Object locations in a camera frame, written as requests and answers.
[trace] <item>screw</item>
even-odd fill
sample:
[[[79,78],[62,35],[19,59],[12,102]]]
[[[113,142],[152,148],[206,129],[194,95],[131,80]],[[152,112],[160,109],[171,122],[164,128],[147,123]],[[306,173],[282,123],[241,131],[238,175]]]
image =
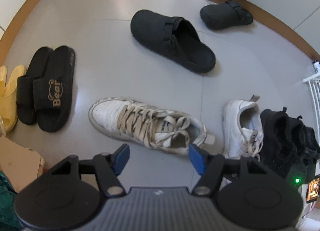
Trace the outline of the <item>screw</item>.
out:
[[[113,186],[113,187],[108,188],[107,192],[110,195],[117,196],[117,195],[120,195],[123,192],[123,188],[119,187],[119,186]]]
[[[199,186],[195,188],[195,193],[199,196],[208,195],[210,193],[210,188],[206,186]]]

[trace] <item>phone screen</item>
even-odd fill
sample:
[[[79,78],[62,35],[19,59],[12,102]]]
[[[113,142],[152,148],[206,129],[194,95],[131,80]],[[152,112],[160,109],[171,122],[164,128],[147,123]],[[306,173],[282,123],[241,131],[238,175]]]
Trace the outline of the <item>phone screen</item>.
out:
[[[319,186],[320,186],[320,175],[317,175],[309,183],[309,187],[307,191],[307,203],[317,201],[318,195],[319,195]]]

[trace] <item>white sneaker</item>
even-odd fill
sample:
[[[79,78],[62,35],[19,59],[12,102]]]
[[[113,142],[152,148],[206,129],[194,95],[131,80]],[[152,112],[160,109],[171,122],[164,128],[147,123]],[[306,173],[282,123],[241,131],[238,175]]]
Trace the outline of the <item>white sneaker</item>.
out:
[[[233,100],[227,103],[223,111],[223,135],[226,158],[240,156],[257,157],[263,146],[263,129],[259,107],[259,97],[253,96],[250,101]]]
[[[127,98],[98,101],[89,110],[89,120],[111,138],[181,155],[188,154],[190,143],[201,147],[207,137],[204,125],[188,114]]]

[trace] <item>yellow slide sandal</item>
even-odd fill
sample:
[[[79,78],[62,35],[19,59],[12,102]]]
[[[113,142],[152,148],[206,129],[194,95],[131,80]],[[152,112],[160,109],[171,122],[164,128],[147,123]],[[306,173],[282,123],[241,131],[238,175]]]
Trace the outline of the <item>yellow slide sandal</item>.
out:
[[[15,126],[18,115],[16,106],[17,80],[26,74],[24,66],[17,66],[11,73],[7,86],[0,97],[0,116],[4,123],[5,131],[9,132]]]
[[[5,66],[2,66],[0,67],[0,96],[4,91],[6,79],[7,79],[7,68]]]

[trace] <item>green fabric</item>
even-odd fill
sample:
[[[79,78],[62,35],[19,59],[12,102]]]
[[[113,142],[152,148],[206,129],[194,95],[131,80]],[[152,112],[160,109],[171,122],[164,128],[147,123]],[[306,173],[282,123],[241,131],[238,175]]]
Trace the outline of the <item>green fabric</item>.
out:
[[[0,227],[7,227],[6,230],[22,229],[13,210],[16,194],[5,174],[0,171]]]

